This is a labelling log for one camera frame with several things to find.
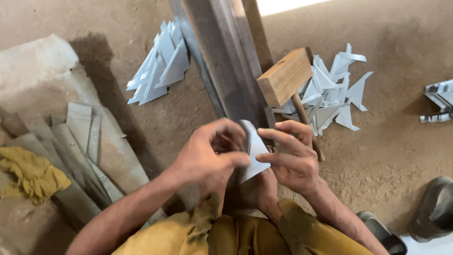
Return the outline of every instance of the wooden mallet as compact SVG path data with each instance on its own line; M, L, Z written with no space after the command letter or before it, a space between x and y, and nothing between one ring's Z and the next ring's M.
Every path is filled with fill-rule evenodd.
M295 49L257 79L270 107L280 107L291 98L300 122L306 125L310 125L310 122L297 90L313 75L309 54L311 53L305 48ZM324 154L315 136L313 150L318 154L318 161L323 162Z

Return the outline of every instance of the rag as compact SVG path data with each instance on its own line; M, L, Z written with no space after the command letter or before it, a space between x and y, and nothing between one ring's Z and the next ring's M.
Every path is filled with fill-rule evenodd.
M11 181L0 191L0 198L24 196L34 205L40 205L71 184L49 160L21 147L0 147L0 155L3 156L0 166L4 171L17 176L17 182Z

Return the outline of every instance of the steel beam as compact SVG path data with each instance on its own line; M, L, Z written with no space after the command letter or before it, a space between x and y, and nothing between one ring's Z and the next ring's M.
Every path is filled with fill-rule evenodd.
M256 81L262 71L242 1L170 0L170 5L216 114L272 128L275 118Z

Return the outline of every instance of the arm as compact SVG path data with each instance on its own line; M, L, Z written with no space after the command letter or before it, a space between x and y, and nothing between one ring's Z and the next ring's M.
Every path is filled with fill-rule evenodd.
M123 197L91 220L69 246L67 255L111 254L181 186L172 170Z
M260 162L271 163L277 180L294 192L301 194L315 210L316 214L330 225L366 247L375 255L388 255L387 250L370 232L365 224L344 205L319 176L318 156L312 149L311 127L296 121L275 124L276 129L258 129L262 138L273 139L287 147L292 155L285 153L266 153L256 157ZM278 213L266 212L275 222Z
M233 151L216 154L217 148L213 146L214 143L224 144L227 139L233 149L238 149L244 137L244 130L226 118L195 130L170 168L91 220L76 236L66 254L111 254L141 228L177 189L235 167L250 165L247 153Z

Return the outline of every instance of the yellow cloth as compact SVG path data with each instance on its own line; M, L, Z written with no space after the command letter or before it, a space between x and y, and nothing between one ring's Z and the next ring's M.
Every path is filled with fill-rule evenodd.
M18 179L0 193L2 198L23 195L30 198L33 204L40 205L55 192L71 184L66 175L49 160L21 147L0 147L0 155L4 157L0 166L8 168L7 171Z
M217 214L217 193L193 213L175 214L131 236L114 255L372 255L336 229L322 224L293 200L282 199L278 229L267 219Z

